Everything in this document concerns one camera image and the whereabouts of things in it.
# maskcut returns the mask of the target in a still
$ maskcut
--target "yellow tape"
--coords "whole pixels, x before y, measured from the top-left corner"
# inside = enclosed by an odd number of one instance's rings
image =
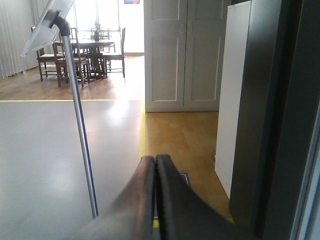
[[[0,103],[16,102],[72,102],[72,99],[65,100],[0,100]],[[81,102],[98,102],[98,101],[140,101],[139,99],[82,99]]]
[[[232,217],[228,217],[227,220],[228,220],[230,223],[235,224],[234,219],[233,219]]]
[[[159,220],[158,219],[153,220],[153,227],[156,229],[159,228]]]
[[[145,101],[141,101],[141,126],[140,126],[140,150],[139,159],[146,155],[146,111]]]

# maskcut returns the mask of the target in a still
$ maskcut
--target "metal pole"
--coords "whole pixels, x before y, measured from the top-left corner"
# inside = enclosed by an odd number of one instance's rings
[[[70,36],[69,35],[62,36],[62,42],[65,49],[66,66],[69,73],[69,80],[70,80],[70,86],[71,86],[71,91],[73,96],[75,116],[76,116],[76,121],[78,125],[78,130],[79,130],[86,182],[88,185],[89,196],[90,196],[92,217],[93,219],[95,219],[99,215],[98,206],[97,206],[97,200],[96,200],[94,178],[93,178],[92,169],[91,169],[91,161],[89,156],[89,148],[88,148],[88,142],[87,142],[84,114],[82,112],[82,107],[81,107],[80,94],[79,94],[78,81],[77,81],[77,72],[75,67],[74,54],[73,54],[73,50],[70,42]]]

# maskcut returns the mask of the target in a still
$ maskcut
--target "double door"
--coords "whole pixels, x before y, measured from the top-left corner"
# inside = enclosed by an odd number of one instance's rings
[[[230,0],[144,0],[147,112],[219,109]]]

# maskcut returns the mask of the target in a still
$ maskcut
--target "white cabinet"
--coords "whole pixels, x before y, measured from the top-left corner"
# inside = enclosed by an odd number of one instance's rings
[[[145,0],[147,112],[219,109],[230,0]]]
[[[251,1],[228,7],[215,172],[230,198]]]

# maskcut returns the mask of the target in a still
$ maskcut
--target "vertical blind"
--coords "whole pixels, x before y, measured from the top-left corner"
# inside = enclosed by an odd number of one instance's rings
[[[32,26],[30,1],[0,0],[0,79],[38,65],[34,52],[20,56]]]

